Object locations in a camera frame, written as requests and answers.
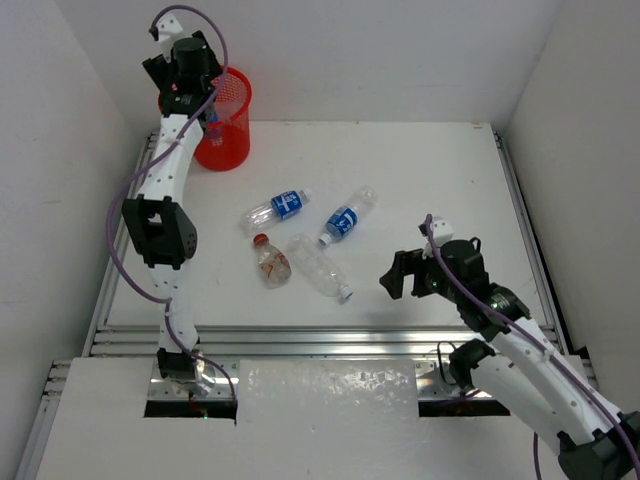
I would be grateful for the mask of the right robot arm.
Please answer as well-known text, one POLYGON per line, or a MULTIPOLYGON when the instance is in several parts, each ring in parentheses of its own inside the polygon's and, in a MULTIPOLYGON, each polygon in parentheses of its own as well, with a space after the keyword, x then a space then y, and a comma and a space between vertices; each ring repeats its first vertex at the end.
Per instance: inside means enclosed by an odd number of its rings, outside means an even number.
POLYGON ((639 471, 639 414, 606 400, 547 339, 528 308, 490 280, 477 238, 437 252, 398 251, 379 282, 390 297, 439 295, 452 302, 476 338, 449 356, 462 390, 490 394, 556 456, 569 479, 621 479, 639 471))

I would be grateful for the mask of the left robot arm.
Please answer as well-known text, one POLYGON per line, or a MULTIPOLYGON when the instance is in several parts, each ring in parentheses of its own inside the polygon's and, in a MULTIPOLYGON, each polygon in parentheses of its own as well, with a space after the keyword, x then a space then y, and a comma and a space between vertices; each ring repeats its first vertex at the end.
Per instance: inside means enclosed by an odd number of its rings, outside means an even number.
POLYGON ((161 113, 154 166, 121 212, 135 251, 147 266, 154 295, 164 307, 157 362, 162 378, 178 383, 197 380, 199 335, 187 300, 187 268, 198 234, 183 208, 187 174, 204 136, 206 101, 222 68, 201 32, 164 34, 162 54, 143 66, 159 88, 161 113))

